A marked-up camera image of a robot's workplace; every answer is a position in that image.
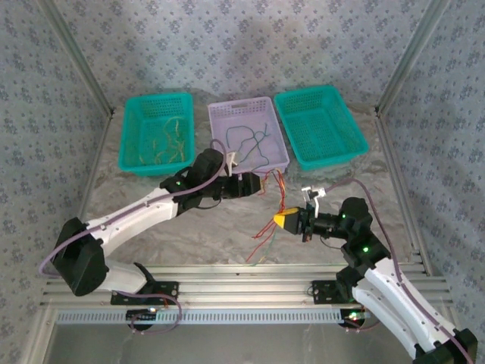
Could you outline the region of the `lavender plastic basket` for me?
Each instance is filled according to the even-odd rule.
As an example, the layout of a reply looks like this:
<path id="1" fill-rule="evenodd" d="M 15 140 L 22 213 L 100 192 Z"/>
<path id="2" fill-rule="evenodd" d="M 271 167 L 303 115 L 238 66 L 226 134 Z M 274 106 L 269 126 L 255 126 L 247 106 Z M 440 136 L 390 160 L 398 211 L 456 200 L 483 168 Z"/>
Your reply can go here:
<path id="1" fill-rule="evenodd" d="M 239 153 L 236 173 L 286 170 L 289 156 L 269 97 L 211 103 L 208 115 L 212 137 Z"/>

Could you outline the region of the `teal plastic basket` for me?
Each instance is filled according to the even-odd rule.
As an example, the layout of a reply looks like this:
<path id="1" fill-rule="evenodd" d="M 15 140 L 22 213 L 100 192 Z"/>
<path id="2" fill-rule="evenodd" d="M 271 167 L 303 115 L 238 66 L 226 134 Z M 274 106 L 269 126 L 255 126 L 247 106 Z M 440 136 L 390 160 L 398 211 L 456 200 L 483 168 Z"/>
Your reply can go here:
<path id="1" fill-rule="evenodd" d="M 335 86 L 279 93 L 274 104 L 304 171 L 350 162 L 369 145 Z"/>
<path id="2" fill-rule="evenodd" d="M 173 174 L 193 163 L 195 150 L 194 106 L 189 93 L 127 100 L 119 169 L 140 177 Z"/>

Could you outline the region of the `black controller board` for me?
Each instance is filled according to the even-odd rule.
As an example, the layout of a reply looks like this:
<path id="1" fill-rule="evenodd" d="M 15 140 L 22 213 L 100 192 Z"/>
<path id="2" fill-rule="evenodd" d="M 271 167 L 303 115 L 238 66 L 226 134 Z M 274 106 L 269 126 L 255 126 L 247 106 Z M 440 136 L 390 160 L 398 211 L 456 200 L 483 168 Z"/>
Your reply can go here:
<path id="1" fill-rule="evenodd" d="M 340 314 L 343 319 L 342 326 L 346 328 L 360 329 L 371 317 L 365 309 L 341 309 Z"/>
<path id="2" fill-rule="evenodd" d="M 155 309 L 130 309 L 125 314 L 127 322 L 153 322 L 156 320 L 157 311 Z"/>

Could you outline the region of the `grey metal panel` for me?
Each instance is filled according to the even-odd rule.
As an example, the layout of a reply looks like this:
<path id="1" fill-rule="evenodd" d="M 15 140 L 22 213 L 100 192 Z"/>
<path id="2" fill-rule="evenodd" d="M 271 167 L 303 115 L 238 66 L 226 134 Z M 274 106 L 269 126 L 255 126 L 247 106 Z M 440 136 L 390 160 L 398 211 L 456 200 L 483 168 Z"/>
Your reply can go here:
<path id="1" fill-rule="evenodd" d="M 44 364 L 412 364 L 384 327 L 181 325 L 147 337 L 125 325 L 59 325 Z"/>

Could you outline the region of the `aluminium side rail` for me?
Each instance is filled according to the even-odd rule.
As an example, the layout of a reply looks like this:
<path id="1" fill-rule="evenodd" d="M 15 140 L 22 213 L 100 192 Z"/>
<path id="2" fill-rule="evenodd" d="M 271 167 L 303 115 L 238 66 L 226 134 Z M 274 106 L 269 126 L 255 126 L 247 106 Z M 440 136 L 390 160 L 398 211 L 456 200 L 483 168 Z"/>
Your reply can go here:
<path id="1" fill-rule="evenodd" d="M 380 115 L 376 116 L 376 129 L 383 147 L 383 154 L 390 170 L 393 189 L 395 190 L 397 202 L 404 219 L 406 233 L 413 248 L 420 253 L 421 262 L 424 265 L 424 271 L 427 273 L 427 275 L 434 276 L 435 269 L 427 254 L 426 243 L 422 237 L 416 215 L 408 197 L 405 178 L 402 175 L 399 159 L 395 149 L 393 148 L 392 138 L 390 136 L 388 126 Z"/>
<path id="2" fill-rule="evenodd" d="M 49 260 L 59 277 L 69 286 L 76 286 L 96 275 L 101 276 L 101 270 L 105 267 L 102 247 L 105 238 L 102 235 L 107 230 L 104 225 L 106 219 L 87 218 L 86 213 L 111 122 L 109 118 L 96 148 L 80 210 L 62 226 L 55 243 L 56 254 Z"/>

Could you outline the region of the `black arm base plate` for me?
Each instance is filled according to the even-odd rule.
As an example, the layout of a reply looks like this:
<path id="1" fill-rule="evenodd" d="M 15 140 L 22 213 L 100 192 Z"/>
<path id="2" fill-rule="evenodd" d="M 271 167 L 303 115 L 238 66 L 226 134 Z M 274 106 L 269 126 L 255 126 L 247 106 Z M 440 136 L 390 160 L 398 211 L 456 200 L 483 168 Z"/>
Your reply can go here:
<path id="1" fill-rule="evenodd" d="M 177 281 L 149 281 L 138 293 L 113 292 L 112 306 L 159 306 L 175 304 L 178 298 Z"/>
<path id="2" fill-rule="evenodd" d="M 315 280 L 311 282 L 314 304 L 357 304 L 351 288 L 341 281 Z"/>

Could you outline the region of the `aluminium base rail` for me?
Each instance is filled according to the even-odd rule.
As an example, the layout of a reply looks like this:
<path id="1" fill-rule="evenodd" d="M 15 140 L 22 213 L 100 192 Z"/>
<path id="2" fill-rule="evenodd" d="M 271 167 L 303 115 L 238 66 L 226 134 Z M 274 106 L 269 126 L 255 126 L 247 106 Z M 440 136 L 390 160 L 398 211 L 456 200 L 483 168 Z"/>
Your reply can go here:
<path id="1" fill-rule="evenodd" d="M 159 281 L 179 282 L 178 300 L 184 309 L 303 308 L 313 299 L 307 294 L 313 280 L 333 280 L 344 265 L 175 265 L 148 266 Z M 432 306 L 452 306 L 446 279 L 429 276 L 422 264 L 401 265 L 405 276 Z M 47 281 L 40 306 L 107 308 L 111 294 L 95 291 L 74 296 L 60 280 Z"/>

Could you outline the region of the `aluminium frame post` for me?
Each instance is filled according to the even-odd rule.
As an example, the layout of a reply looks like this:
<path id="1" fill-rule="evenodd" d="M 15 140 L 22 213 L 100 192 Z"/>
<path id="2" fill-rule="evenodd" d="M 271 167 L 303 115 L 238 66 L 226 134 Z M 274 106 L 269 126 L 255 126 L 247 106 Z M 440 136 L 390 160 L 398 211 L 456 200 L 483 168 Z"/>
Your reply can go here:
<path id="1" fill-rule="evenodd" d="M 378 117 L 385 115 L 390 109 L 451 2 L 452 0 L 429 1 L 409 44 L 405 48 L 382 96 L 376 104 L 375 110 Z"/>
<path id="2" fill-rule="evenodd" d="M 76 68 L 80 79 L 85 84 L 86 88 L 94 98 L 95 104 L 107 116 L 112 116 L 113 108 L 110 106 L 105 94 L 102 91 L 99 82 L 95 78 L 91 67 L 89 66 L 82 50 L 77 45 L 77 42 L 69 29 L 67 22 L 64 20 L 62 14 L 58 10 L 53 0 L 36 0 L 39 8 L 44 13 L 52 30 L 58 37 L 61 45 L 67 53 L 68 58 Z"/>

